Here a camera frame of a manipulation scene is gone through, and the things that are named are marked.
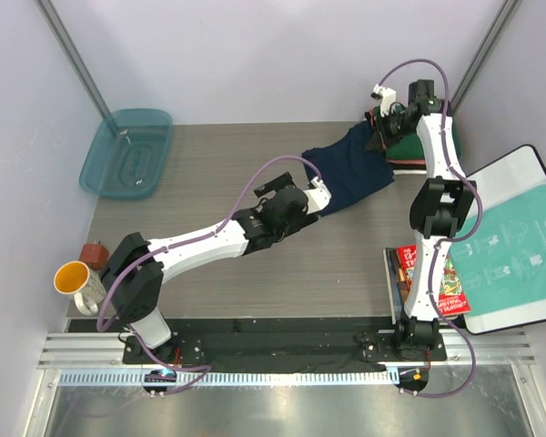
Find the navy blue t shirt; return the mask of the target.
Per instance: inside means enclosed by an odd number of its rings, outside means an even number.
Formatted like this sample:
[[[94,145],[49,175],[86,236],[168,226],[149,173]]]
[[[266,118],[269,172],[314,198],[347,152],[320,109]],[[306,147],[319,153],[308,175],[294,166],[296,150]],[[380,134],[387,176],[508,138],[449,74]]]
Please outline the navy blue t shirt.
[[[348,208],[394,181],[390,164],[378,152],[367,150],[372,136],[368,121],[351,127],[347,134],[326,147],[314,147],[301,153],[319,170],[331,199],[319,212],[321,217]]]

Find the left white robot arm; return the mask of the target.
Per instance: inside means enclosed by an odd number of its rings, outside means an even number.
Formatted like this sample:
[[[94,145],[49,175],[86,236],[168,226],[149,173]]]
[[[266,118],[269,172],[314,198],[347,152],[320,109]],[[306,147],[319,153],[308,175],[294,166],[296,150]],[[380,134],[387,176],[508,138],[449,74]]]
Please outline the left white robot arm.
[[[158,308],[165,283],[211,262],[269,249],[317,222],[331,200],[320,178],[301,189],[289,173],[254,193],[255,207],[235,208],[211,227],[165,239],[144,239],[135,232],[120,242],[99,278],[117,319],[135,333],[138,353],[157,363],[171,361],[176,353],[176,336]]]

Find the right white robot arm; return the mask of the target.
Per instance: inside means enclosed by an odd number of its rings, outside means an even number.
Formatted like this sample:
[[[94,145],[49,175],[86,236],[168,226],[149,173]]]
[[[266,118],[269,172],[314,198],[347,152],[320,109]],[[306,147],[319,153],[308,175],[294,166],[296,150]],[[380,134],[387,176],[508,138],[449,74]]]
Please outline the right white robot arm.
[[[409,296],[389,339],[389,349],[402,361],[421,361],[440,348],[440,285],[452,241],[463,227],[476,188],[460,167],[446,99],[434,94],[431,80],[409,85],[402,105],[394,89],[377,84],[372,97],[379,104],[369,120],[383,148],[415,134],[422,146],[427,178],[409,210],[416,236],[417,258]]]

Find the green folded t shirt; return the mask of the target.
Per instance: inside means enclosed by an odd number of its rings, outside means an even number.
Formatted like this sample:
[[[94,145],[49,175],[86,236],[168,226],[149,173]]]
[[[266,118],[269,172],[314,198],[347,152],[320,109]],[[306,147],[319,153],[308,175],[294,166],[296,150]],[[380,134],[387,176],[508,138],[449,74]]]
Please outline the green folded t shirt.
[[[378,151],[385,158],[393,159],[424,159],[424,152],[416,131],[394,143],[382,144],[379,138],[377,116],[379,107],[367,111],[364,117],[369,121],[372,130],[369,141],[369,149]]]

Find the pink folded t shirt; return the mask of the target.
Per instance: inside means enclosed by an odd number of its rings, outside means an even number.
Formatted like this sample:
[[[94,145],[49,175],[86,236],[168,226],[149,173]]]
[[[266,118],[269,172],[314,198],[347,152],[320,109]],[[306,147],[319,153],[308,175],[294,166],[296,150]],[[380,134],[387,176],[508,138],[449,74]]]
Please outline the pink folded t shirt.
[[[397,166],[425,166],[424,159],[386,159],[390,164]]]

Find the white folded t shirt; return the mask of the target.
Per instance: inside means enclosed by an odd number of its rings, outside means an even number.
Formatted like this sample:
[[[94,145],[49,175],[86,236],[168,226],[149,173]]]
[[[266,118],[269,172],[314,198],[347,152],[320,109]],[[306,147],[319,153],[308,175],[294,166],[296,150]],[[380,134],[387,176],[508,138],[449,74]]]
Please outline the white folded t shirt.
[[[427,174],[427,171],[424,168],[395,168],[393,169],[393,172],[395,175]]]

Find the white board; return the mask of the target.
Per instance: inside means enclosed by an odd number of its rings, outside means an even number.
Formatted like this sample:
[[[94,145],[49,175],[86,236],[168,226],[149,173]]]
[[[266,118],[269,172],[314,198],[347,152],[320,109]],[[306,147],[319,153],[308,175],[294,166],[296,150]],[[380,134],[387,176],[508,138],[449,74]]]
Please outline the white board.
[[[531,145],[517,147],[471,175],[477,183],[483,213],[521,193],[546,185],[546,169]],[[482,334],[546,320],[546,303],[500,310],[484,316],[465,317],[468,331]]]

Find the teal plastic bin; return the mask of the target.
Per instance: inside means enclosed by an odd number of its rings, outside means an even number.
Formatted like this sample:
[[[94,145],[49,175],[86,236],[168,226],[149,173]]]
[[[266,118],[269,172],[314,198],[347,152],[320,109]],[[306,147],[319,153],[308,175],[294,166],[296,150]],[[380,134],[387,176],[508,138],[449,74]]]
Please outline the teal plastic bin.
[[[173,134],[168,112],[126,108],[99,126],[79,176],[80,187],[101,198],[149,198],[161,178]]]

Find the red treehouse book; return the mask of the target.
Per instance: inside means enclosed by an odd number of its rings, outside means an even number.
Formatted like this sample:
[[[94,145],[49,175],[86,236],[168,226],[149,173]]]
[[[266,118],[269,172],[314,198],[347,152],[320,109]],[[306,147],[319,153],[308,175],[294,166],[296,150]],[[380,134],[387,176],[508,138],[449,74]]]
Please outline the red treehouse book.
[[[395,284],[401,303],[404,303],[410,294],[416,251],[416,246],[410,245],[395,248],[390,252]],[[446,259],[444,274],[441,279],[439,308],[443,315],[450,319],[470,312],[470,304],[450,258]]]

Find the red brown block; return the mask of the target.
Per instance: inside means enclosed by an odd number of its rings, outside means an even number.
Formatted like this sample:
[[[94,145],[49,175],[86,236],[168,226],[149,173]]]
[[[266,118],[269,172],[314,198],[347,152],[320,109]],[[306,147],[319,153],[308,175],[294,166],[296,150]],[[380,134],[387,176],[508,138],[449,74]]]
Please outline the red brown block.
[[[105,267],[108,258],[107,248],[101,242],[94,242],[83,246],[78,260],[92,270],[101,270]]]

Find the white orange mug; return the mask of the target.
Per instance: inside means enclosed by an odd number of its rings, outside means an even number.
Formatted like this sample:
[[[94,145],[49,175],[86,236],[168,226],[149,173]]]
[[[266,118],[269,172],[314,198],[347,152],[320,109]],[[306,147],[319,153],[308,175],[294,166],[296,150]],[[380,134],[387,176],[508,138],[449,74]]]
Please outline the white orange mug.
[[[74,260],[61,266],[53,279],[56,291],[70,297],[78,311],[94,317],[106,297],[106,289],[98,275],[84,262]]]

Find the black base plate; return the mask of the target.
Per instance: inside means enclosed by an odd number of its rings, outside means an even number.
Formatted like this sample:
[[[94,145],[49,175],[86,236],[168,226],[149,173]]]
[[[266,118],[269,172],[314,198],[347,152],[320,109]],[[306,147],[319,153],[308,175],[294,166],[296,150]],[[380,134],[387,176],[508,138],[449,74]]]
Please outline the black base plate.
[[[395,344],[388,317],[170,319],[173,339],[154,351],[170,364],[255,371],[274,364],[307,369],[316,361],[366,364],[447,359],[442,338]]]

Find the aluminium rail frame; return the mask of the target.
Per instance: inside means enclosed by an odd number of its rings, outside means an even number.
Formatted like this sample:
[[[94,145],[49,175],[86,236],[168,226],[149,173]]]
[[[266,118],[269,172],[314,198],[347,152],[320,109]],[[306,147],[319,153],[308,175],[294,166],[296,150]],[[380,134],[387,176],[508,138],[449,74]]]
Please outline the aluminium rail frame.
[[[179,372],[126,364],[124,333],[50,334],[28,436],[546,436],[525,333],[445,330],[447,359]]]

